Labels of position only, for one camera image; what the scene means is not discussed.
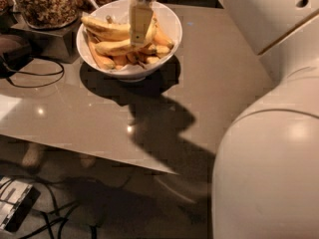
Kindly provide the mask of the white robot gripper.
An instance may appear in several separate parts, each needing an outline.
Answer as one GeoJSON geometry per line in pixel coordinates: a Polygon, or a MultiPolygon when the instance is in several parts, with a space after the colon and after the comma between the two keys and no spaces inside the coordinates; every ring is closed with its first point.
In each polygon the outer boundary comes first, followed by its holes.
{"type": "Polygon", "coordinates": [[[133,45],[141,46],[145,42],[146,35],[153,18],[153,13],[153,9],[149,3],[142,0],[130,0],[129,22],[131,25],[131,43],[133,45]]]}

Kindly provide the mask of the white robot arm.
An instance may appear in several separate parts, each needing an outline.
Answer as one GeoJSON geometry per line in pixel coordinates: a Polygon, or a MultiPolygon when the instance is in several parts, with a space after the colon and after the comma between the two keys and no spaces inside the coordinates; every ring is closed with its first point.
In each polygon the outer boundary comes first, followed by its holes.
{"type": "Polygon", "coordinates": [[[319,0],[218,0],[274,80],[225,133],[209,239],[319,239],[319,0]]]}

